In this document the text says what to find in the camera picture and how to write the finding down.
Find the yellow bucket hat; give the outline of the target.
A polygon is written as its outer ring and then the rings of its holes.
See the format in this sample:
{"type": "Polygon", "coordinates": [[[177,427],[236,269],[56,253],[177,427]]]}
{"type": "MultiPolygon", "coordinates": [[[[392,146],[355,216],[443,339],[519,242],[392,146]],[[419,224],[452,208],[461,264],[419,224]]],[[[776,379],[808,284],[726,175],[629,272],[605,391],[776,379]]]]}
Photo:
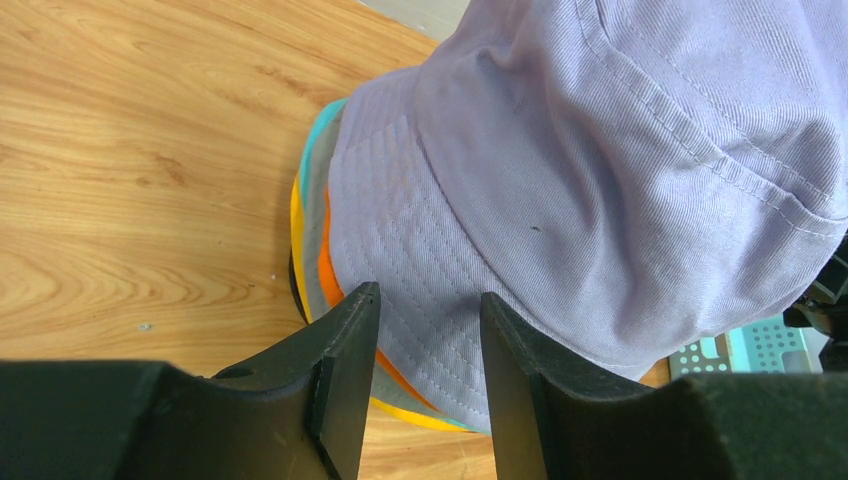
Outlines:
{"type": "MultiPolygon", "coordinates": [[[[316,180],[307,181],[298,173],[290,199],[291,250],[300,294],[310,323],[333,308],[322,292],[317,268],[324,227],[324,190],[316,180]]],[[[387,414],[416,426],[446,432],[470,430],[433,407],[425,407],[413,399],[377,362],[372,377],[371,403],[387,414]]]]}

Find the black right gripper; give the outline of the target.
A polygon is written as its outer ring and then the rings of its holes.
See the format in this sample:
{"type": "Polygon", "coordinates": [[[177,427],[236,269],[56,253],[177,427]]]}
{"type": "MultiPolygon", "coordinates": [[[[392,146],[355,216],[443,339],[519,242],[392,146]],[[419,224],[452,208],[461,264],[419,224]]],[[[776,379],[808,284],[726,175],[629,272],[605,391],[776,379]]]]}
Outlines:
{"type": "Polygon", "coordinates": [[[818,354],[824,372],[847,372],[847,236],[805,292],[783,313],[787,327],[827,337],[818,354]]]}

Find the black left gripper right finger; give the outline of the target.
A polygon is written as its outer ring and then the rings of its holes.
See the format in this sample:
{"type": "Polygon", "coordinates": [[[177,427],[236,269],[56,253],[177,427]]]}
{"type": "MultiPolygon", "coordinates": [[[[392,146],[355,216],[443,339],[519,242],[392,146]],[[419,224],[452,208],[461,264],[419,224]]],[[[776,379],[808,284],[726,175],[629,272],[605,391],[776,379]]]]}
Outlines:
{"type": "Polygon", "coordinates": [[[483,295],[501,479],[843,479],[847,377],[694,374],[651,388],[595,365],[483,295]]]}

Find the lavender hat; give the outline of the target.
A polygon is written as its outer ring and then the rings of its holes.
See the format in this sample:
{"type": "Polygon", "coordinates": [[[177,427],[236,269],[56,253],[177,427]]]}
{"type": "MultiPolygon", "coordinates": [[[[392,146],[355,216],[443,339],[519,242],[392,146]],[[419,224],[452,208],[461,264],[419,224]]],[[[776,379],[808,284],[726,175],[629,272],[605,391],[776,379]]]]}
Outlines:
{"type": "Polygon", "coordinates": [[[346,102],[328,172],[341,290],[439,413],[490,428],[484,293],[637,380],[782,312],[847,230],[843,1],[474,1],[346,102]]]}

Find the orange hat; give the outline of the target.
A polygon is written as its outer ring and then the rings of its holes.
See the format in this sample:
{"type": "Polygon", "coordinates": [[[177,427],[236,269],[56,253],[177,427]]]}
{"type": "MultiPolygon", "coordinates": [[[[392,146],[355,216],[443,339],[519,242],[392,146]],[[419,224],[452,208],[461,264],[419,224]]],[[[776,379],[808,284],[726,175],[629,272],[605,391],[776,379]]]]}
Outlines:
{"type": "MultiPolygon", "coordinates": [[[[330,223],[331,223],[331,206],[329,198],[329,190],[324,190],[325,214],[324,227],[321,250],[317,260],[318,277],[325,299],[331,307],[338,305],[345,297],[345,292],[341,288],[335,274],[335,269],[332,262],[330,252],[330,223]]],[[[418,393],[409,382],[397,371],[394,365],[387,359],[380,349],[376,350],[376,362],[382,367],[389,377],[405,392],[412,396],[413,399],[421,403],[425,407],[432,407],[420,393],[418,393]]]]}

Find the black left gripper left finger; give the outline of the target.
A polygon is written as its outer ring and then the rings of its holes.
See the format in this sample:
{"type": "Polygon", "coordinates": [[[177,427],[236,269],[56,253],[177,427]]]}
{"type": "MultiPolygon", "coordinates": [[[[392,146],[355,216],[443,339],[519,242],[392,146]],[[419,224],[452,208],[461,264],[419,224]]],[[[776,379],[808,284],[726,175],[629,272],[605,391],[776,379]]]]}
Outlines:
{"type": "Polygon", "coordinates": [[[5,361],[5,479],[354,479],[380,291],[216,375],[160,361],[5,361]]]}

